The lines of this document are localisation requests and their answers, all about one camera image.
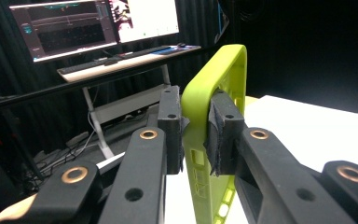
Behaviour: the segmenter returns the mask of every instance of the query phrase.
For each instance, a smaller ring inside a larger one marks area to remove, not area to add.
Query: image on screen
[[[9,7],[34,62],[57,59],[117,43],[105,0]]]
[[[119,41],[179,33],[174,0],[108,0]]]

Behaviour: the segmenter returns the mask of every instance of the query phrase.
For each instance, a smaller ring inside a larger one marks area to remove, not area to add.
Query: monitor screen
[[[105,0],[9,7],[35,63],[117,43]]]
[[[179,33],[175,0],[108,0],[119,42]]]

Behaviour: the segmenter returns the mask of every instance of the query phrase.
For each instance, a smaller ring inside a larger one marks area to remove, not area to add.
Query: desk leg
[[[160,68],[161,68],[161,71],[162,71],[162,78],[164,80],[165,88],[170,87],[171,86],[170,74],[168,73],[167,64],[162,65]]]
[[[94,130],[98,135],[98,139],[100,140],[100,143],[98,144],[101,151],[103,152],[103,155],[106,159],[109,159],[114,156],[112,150],[110,147],[106,144],[106,141],[103,136],[103,130],[101,128],[100,122],[97,120],[97,117],[95,115],[94,106],[92,105],[92,101],[90,98],[89,90],[87,87],[83,88],[84,97],[86,98],[87,106],[89,107],[89,114],[92,119],[92,123],[94,125]]]

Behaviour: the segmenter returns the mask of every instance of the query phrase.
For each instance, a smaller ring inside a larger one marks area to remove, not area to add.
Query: black curtain
[[[0,99],[60,85],[64,80],[57,74],[58,68],[88,62],[104,54],[93,52],[50,63],[33,63],[8,6],[40,2],[49,1],[0,1]],[[119,45],[107,52],[115,54],[179,42],[205,48],[212,46],[218,30],[217,2],[178,0],[176,5],[180,34]],[[179,85],[183,90],[211,56],[212,54],[204,54],[170,63],[172,84]],[[97,104],[114,101],[159,84],[162,78],[156,76],[156,73],[158,71],[104,83],[98,90],[97,87],[91,88],[90,92],[92,97],[98,94]],[[13,122],[18,127],[19,133],[16,134],[23,139],[22,147],[26,147],[32,154],[40,150],[64,148],[64,143],[72,137],[91,131],[87,119],[87,105],[81,90],[44,97],[37,102],[11,107],[9,111],[13,119],[7,122]]]

